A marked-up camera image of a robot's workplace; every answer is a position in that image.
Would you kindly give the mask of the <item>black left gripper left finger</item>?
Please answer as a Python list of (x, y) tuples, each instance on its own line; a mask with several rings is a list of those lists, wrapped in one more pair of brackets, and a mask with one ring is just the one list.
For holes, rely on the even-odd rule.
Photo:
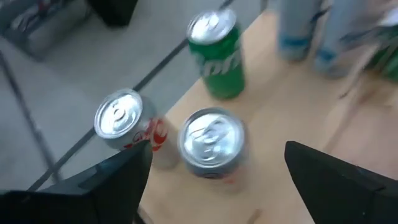
[(46, 189), (3, 190), (1, 223), (143, 223), (151, 164), (145, 140)]

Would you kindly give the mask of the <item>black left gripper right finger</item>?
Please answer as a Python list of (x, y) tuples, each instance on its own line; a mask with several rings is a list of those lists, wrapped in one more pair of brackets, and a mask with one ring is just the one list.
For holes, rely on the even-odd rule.
[(396, 180), (296, 141), (284, 159), (315, 223), (397, 223)]

